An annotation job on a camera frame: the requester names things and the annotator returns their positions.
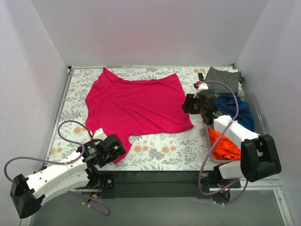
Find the pink t-shirt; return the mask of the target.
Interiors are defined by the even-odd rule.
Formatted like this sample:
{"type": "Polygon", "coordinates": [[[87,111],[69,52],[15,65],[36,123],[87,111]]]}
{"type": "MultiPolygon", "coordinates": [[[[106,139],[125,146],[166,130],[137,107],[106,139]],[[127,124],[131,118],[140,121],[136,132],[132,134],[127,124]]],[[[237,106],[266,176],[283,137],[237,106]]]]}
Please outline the pink t-shirt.
{"type": "Polygon", "coordinates": [[[106,135],[117,135],[128,153],[130,136],[181,133],[193,128],[189,115],[183,112],[184,101],[176,74],[128,81],[104,68],[85,99],[85,125],[92,132],[103,129],[106,135]]]}

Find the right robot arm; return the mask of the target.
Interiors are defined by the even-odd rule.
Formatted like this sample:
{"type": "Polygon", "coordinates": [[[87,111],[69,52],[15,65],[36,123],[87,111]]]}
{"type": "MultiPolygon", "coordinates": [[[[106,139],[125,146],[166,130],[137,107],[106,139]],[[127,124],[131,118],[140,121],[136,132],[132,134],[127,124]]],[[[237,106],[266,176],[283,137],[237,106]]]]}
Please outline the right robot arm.
{"type": "Polygon", "coordinates": [[[233,100],[234,116],[218,109],[215,93],[210,89],[187,94],[182,105],[185,113],[200,114],[206,125],[212,126],[240,149],[240,160],[214,167],[213,183],[218,187],[226,186],[230,179],[245,178],[255,182],[282,171],[273,137],[269,134],[259,135],[240,125],[236,120],[239,115],[238,99],[234,96],[233,100]]]}

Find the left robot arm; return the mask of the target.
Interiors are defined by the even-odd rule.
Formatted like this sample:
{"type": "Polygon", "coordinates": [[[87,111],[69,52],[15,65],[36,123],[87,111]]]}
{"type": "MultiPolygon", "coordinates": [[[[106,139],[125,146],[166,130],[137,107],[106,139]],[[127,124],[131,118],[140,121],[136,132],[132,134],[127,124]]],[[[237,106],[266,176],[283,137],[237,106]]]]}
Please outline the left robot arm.
{"type": "Polygon", "coordinates": [[[12,181],[10,196],[20,219],[35,214],[46,202],[70,190],[82,187],[103,188],[109,178],[98,168],[126,153],[116,135],[104,140],[92,139],[46,169],[12,181]]]}

